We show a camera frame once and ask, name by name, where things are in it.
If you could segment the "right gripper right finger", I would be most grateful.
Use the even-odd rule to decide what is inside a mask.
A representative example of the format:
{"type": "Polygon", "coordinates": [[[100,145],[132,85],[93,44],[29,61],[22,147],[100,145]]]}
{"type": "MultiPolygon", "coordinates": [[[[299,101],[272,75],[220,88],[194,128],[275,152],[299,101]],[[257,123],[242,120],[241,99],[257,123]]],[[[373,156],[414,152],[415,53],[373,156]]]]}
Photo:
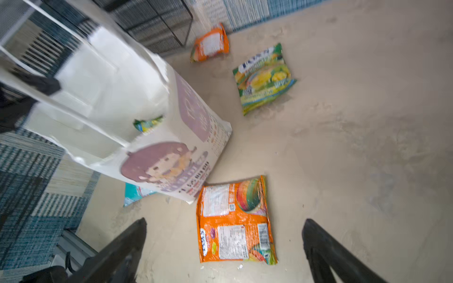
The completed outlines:
{"type": "Polygon", "coordinates": [[[315,283],[335,283],[335,274],[344,283],[384,282],[383,278],[358,260],[316,221],[305,221],[302,240],[315,283]]]}

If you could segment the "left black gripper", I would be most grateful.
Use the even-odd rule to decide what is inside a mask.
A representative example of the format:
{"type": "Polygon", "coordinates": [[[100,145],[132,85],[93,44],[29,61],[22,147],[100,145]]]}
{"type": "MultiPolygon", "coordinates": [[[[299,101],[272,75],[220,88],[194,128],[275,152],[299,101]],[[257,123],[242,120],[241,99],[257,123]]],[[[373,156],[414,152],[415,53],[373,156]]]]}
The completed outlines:
{"type": "MultiPolygon", "coordinates": [[[[55,78],[41,77],[22,71],[12,71],[11,73],[22,82],[47,96],[61,90],[60,82],[55,78]]],[[[1,85],[1,134],[15,130],[17,121],[22,116],[27,115],[35,103],[36,101],[30,97],[21,99],[18,102],[8,100],[5,96],[4,86],[1,85]]]]}

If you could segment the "Fox's spring tea bag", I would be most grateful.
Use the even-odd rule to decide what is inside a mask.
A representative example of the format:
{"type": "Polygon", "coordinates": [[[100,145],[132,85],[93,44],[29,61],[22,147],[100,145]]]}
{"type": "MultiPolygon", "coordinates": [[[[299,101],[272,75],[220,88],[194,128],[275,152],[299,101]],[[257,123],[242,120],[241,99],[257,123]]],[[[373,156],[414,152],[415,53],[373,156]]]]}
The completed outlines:
{"type": "Polygon", "coordinates": [[[281,43],[249,58],[232,73],[245,116],[276,100],[297,82],[285,63],[281,43]]]}

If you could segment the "orange candy bag front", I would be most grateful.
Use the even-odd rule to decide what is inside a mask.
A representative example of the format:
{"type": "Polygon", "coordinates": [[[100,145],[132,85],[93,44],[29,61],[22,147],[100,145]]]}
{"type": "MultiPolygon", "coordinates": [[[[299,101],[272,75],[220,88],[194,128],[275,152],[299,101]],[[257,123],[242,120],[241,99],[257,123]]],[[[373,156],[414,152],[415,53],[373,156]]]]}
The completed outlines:
{"type": "Polygon", "coordinates": [[[196,217],[201,263],[278,263],[268,213],[266,176],[204,186],[197,201],[196,217]]]}

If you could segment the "green Fox's candy bag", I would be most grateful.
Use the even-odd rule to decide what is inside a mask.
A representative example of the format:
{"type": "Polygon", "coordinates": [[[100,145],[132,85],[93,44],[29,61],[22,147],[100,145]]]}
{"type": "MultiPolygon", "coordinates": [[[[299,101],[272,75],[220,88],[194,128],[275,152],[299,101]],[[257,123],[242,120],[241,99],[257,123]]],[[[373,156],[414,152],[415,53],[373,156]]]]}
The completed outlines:
{"type": "Polygon", "coordinates": [[[151,120],[135,120],[133,125],[135,129],[142,133],[146,133],[149,130],[154,129],[155,127],[159,126],[164,120],[163,116],[159,116],[157,118],[151,120]]]}

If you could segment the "white paper bag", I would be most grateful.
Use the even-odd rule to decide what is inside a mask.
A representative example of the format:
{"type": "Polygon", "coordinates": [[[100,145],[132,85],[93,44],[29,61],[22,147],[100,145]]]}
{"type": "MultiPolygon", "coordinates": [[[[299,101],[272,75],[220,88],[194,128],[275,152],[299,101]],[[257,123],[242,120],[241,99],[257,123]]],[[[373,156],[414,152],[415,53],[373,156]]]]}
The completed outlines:
{"type": "Polygon", "coordinates": [[[77,163],[111,178],[192,203],[232,128],[162,57],[125,33],[91,1],[71,5],[98,24],[70,56],[47,96],[1,70],[1,82],[33,98],[25,128],[77,163]],[[135,120],[163,116],[142,133],[135,120]]]}

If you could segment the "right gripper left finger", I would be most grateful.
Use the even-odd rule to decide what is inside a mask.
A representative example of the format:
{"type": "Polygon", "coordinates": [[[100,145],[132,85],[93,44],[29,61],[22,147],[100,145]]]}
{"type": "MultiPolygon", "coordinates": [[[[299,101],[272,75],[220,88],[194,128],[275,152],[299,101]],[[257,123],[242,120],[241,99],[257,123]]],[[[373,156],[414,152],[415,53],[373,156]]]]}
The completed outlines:
{"type": "Polygon", "coordinates": [[[68,283],[135,283],[147,233],[145,218],[135,221],[96,256],[91,257],[68,283]]]}

